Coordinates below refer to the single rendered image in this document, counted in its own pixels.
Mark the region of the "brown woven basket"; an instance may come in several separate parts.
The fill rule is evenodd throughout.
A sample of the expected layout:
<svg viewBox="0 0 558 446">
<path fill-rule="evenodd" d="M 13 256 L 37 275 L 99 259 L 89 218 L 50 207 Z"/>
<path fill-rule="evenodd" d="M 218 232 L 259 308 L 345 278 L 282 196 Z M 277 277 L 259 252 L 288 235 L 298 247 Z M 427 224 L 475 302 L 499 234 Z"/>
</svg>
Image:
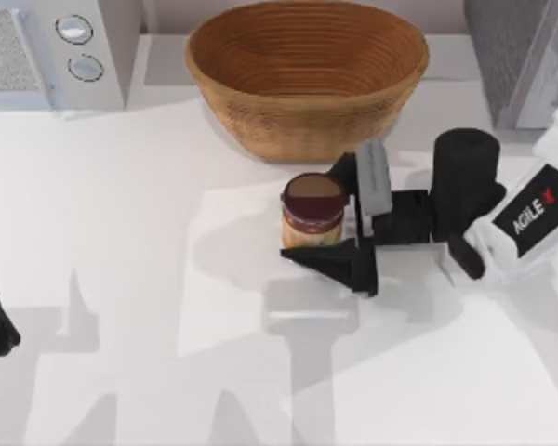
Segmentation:
<svg viewBox="0 0 558 446">
<path fill-rule="evenodd" d="M 185 49 L 214 116 L 270 163 L 333 161 L 382 136 L 429 59 L 419 27 L 348 0 L 233 7 L 198 26 Z"/>
</svg>

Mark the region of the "round silver microwave knob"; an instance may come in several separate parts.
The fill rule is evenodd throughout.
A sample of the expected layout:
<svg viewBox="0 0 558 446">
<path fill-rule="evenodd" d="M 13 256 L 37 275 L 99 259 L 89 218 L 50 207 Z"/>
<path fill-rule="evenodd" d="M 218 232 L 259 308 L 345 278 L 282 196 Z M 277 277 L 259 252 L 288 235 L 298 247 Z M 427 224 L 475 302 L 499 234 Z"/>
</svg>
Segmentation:
<svg viewBox="0 0 558 446">
<path fill-rule="evenodd" d="M 79 15 L 71 15 L 56 19 L 55 29 L 58 36 L 71 45 L 84 45 L 89 42 L 94 35 L 91 23 Z"/>
<path fill-rule="evenodd" d="M 101 62 L 87 54 L 69 58 L 67 67 L 75 79 L 85 83 L 97 82 L 105 73 Z"/>
</svg>

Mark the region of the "pale microwave oven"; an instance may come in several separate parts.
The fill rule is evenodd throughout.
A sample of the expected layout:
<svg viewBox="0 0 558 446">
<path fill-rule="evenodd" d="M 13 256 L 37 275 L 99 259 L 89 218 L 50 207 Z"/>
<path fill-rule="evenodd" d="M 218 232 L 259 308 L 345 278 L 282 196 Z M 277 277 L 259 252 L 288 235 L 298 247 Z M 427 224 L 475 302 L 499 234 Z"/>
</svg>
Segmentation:
<svg viewBox="0 0 558 446">
<path fill-rule="evenodd" d="M 71 15 L 93 27 L 84 45 L 56 32 L 56 19 Z M 0 111 L 122 110 L 142 25 L 142 0 L 0 0 Z M 97 82 L 69 73 L 68 59 L 81 54 L 103 65 Z"/>
</svg>

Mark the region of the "brown and maroon can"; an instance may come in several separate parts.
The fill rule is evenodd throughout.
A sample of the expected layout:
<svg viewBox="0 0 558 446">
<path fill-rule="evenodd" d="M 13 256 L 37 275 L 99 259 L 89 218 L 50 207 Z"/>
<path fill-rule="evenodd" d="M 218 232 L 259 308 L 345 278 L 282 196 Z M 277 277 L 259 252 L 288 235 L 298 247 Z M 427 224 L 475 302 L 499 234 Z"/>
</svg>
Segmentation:
<svg viewBox="0 0 558 446">
<path fill-rule="evenodd" d="M 347 199 L 327 174 L 304 173 L 290 179 L 281 194 L 283 247 L 338 243 Z"/>
</svg>

